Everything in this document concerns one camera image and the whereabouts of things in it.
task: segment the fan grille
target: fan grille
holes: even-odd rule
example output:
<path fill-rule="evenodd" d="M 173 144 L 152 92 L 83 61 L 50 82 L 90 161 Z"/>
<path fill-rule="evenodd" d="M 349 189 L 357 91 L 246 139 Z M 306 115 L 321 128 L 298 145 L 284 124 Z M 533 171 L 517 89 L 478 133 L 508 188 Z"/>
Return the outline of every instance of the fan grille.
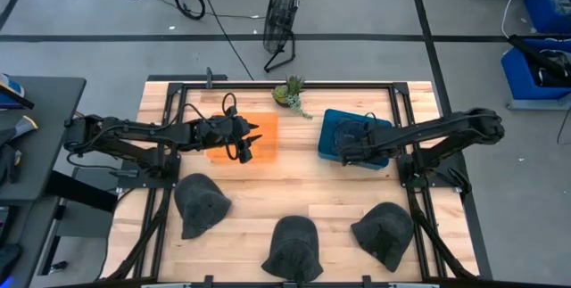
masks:
<path fill-rule="evenodd" d="M 264 48 L 270 53 L 281 51 L 294 25 L 298 0 L 269 0 L 264 25 Z"/>

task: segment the electric fan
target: electric fan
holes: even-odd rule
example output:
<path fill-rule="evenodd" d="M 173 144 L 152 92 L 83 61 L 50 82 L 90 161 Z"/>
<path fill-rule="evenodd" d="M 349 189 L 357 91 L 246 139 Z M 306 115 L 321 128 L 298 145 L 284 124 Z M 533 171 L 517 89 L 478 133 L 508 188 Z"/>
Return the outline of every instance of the electric fan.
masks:
<path fill-rule="evenodd" d="M 292 26 L 298 6 L 299 0 L 269 0 L 266 23 L 264 24 L 264 48 L 273 55 L 264 66 L 267 73 L 293 61 L 295 58 L 295 34 L 292 31 Z M 292 40 L 292 56 L 288 60 L 270 66 L 276 56 L 284 52 L 284 46 L 290 38 Z"/>

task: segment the plant pot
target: plant pot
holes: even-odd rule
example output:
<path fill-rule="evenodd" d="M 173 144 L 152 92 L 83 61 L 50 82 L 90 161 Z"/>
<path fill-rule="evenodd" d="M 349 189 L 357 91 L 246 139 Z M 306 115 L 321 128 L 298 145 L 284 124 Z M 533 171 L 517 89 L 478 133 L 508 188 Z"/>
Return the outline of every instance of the plant pot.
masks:
<path fill-rule="evenodd" d="M 276 100 L 276 99 L 274 99 L 274 101 L 276 101 L 277 105 L 279 105 L 279 106 L 281 106 L 281 107 L 285 107 L 285 108 L 288 108 L 288 107 L 289 107 L 289 104 L 288 104 L 288 103 L 281 103 L 280 101 L 278 101 L 278 100 Z"/>

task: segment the blue plastic tray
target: blue plastic tray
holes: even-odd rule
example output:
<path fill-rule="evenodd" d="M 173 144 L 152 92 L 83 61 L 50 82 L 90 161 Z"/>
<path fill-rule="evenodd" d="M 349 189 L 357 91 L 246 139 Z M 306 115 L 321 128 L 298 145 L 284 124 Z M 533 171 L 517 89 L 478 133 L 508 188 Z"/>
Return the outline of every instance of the blue plastic tray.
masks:
<path fill-rule="evenodd" d="M 571 53 L 571 41 L 527 39 L 526 42 L 538 50 L 551 49 Z M 509 88 L 515 100 L 558 100 L 571 93 L 571 87 L 537 86 L 525 56 L 516 48 L 512 48 L 503 56 L 501 65 L 506 72 Z"/>
<path fill-rule="evenodd" d="M 525 0 L 525 7 L 540 33 L 571 33 L 571 15 L 557 12 L 551 0 Z"/>
<path fill-rule="evenodd" d="M 344 111 L 326 110 L 323 118 L 323 126 L 321 127 L 321 136 L 319 137 L 318 153 L 319 157 L 327 160 L 341 162 L 341 158 L 336 154 L 334 148 L 334 133 L 337 127 L 347 120 L 357 120 L 360 122 L 375 123 L 375 119 L 365 117 L 358 114 L 352 114 Z M 384 119 L 377 119 L 380 126 L 391 127 L 391 122 Z M 382 169 L 389 164 L 388 159 L 383 159 L 376 163 L 360 163 L 357 164 L 369 169 Z"/>

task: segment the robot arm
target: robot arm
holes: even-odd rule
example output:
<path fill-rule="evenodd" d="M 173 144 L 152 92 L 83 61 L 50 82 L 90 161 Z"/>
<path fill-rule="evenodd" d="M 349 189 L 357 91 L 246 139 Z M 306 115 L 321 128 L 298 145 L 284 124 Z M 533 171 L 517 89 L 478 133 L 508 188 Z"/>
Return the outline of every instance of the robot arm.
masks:
<path fill-rule="evenodd" d="M 97 151 L 115 158 L 134 161 L 141 169 L 151 174 L 161 174 L 168 168 L 168 154 L 163 147 L 144 149 L 125 141 L 164 144 L 173 151 L 181 152 L 226 146 L 230 159 L 239 159 L 241 163 L 246 163 L 252 158 L 250 145 L 261 136 L 244 139 L 258 126 L 248 123 L 246 119 L 236 114 L 236 107 L 230 106 L 225 110 L 225 115 L 206 119 L 200 114 L 200 119 L 184 123 L 174 123 L 173 120 L 166 126 L 90 115 L 66 122 L 67 133 L 63 146 L 71 154 L 79 156 Z M 229 150 L 231 144 L 236 147 L 234 156 Z"/>
<path fill-rule="evenodd" d="M 430 149 L 412 153 L 414 164 L 421 170 L 438 165 L 440 160 L 472 144 L 496 144 L 504 135 L 501 118 L 486 109 L 455 112 L 405 128 L 383 128 L 368 123 L 365 129 L 368 131 L 360 140 L 340 143 L 338 152 L 343 164 L 396 158 L 405 145 L 446 137 Z"/>

